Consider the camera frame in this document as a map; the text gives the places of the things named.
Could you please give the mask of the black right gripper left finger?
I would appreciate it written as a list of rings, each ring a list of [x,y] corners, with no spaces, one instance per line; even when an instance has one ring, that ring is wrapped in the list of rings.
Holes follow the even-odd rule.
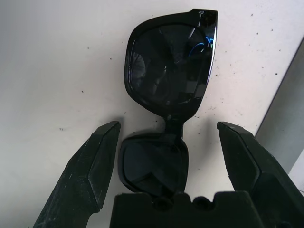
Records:
[[[98,127],[67,163],[34,227],[85,228],[103,207],[121,124]]]

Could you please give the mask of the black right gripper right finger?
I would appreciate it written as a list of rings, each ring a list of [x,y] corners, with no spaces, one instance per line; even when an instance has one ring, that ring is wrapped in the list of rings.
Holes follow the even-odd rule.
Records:
[[[234,190],[249,193],[266,228],[302,228],[304,198],[282,166],[243,127],[218,122],[217,129]]]

